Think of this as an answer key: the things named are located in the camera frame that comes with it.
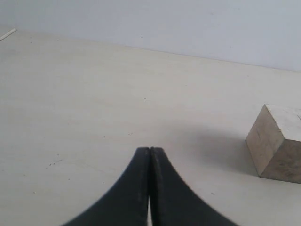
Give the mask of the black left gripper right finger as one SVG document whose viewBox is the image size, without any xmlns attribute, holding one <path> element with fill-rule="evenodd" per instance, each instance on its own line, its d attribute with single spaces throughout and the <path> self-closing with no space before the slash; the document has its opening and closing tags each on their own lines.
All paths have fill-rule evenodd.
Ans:
<svg viewBox="0 0 301 226">
<path fill-rule="evenodd" d="M 183 181 L 164 149 L 150 149 L 149 196 L 154 226 L 234 226 Z"/>
</svg>

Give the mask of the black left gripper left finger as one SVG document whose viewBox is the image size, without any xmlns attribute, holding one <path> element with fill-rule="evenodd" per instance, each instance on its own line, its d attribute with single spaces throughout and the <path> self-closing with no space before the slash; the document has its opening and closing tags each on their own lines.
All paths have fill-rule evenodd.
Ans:
<svg viewBox="0 0 301 226">
<path fill-rule="evenodd" d="M 146 226 L 150 148 L 139 147 L 116 183 L 66 226 Z"/>
</svg>

